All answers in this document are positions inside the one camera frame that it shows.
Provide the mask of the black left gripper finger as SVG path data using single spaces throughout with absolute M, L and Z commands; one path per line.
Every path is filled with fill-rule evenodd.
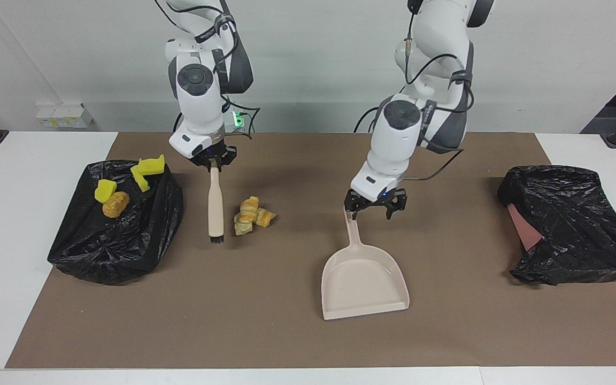
M 344 209 L 350 219 L 355 221 L 359 211 L 363 209 L 363 197 L 356 191 L 348 191 L 344 200 Z
M 390 220 L 395 212 L 405 210 L 407 202 L 406 191 L 390 191 L 386 194 L 386 218 Z

